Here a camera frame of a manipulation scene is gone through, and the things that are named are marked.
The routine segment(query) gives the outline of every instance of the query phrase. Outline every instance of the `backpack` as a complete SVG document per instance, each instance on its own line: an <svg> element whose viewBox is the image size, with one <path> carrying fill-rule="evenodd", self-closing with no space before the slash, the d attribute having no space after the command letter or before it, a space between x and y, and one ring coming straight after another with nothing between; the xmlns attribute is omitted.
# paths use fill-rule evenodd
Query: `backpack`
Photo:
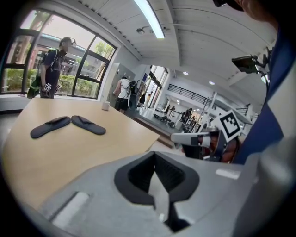
<svg viewBox="0 0 296 237"><path fill-rule="evenodd" d="M49 51L45 54L45 57L43 57L41 63L40 63L39 66L38 66L38 71L37 71L36 79L32 82L32 84L31 84L31 86L30 86L30 88L29 88L29 90L28 90L28 93L27 93L27 97L28 97L28 99L32 99L32 98L34 98L34 97L35 97L36 95L38 95L38 93L39 93L39 89L40 89L40 86L41 86L41 76L40 76L40 74L39 74L39 68L40 68L40 65L41 65L42 63L44 63L46 57L48 56L48 54L49 54L51 51L52 51L52 50L49 50ZM54 58L54 60L52 61L52 63L50 64L50 66L49 66L49 68L50 68L51 71L53 71L53 70L52 70L52 66L53 66L54 63L57 61L58 58L59 58L59 55L57 54L57 50L55 50L55 58Z"/></svg>

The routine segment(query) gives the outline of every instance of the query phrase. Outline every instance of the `table top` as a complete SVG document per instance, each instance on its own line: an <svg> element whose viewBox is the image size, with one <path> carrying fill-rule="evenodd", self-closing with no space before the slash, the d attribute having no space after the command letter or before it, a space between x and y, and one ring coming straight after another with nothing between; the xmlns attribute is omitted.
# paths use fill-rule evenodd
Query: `table top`
<svg viewBox="0 0 296 237"><path fill-rule="evenodd" d="M147 151L159 137L102 103L34 98L21 112L2 152L7 182L20 201L37 209L54 192L84 171ZM69 125L38 139L30 131L52 119L80 115L104 127L102 136Z"/></svg>

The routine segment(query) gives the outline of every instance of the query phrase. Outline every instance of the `white t-shirt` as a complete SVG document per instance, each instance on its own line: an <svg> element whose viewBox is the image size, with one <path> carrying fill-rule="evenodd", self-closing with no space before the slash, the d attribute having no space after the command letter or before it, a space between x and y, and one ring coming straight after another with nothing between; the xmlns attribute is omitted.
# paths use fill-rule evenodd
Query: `white t-shirt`
<svg viewBox="0 0 296 237"><path fill-rule="evenodd" d="M128 79L121 79L120 81L121 81L121 90L118 97L126 99L130 91L130 88L129 88L130 82Z"/></svg>

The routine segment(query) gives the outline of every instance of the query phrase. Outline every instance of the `blue sleeve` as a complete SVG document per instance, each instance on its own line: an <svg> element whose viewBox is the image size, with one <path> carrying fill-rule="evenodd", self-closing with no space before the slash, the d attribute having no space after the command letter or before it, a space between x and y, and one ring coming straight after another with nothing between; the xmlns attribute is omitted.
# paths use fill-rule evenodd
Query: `blue sleeve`
<svg viewBox="0 0 296 237"><path fill-rule="evenodd" d="M46 66L49 66L53 62L53 60L55 59L56 53L57 53L56 50L50 51L48 53L48 55L46 56L43 64Z"/></svg>

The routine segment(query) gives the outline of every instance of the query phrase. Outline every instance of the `white label strip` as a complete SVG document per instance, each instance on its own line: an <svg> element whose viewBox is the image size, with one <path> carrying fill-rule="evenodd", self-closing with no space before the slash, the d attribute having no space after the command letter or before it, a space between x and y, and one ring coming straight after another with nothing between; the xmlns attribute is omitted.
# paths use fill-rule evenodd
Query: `white label strip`
<svg viewBox="0 0 296 237"><path fill-rule="evenodd" d="M57 216L53 219L52 224L64 230L70 223L72 217L75 216L83 204L86 203L88 198L88 194L78 192L57 214Z"/></svg>
<svg viewBox="0 0 296 237"><path fill-rule="evenodd" d="M233 171L229 169L217 169L216 170L216 175L220 175L226 178L234 179L237 180L240 176L241 172L240 171Z"/></svg>

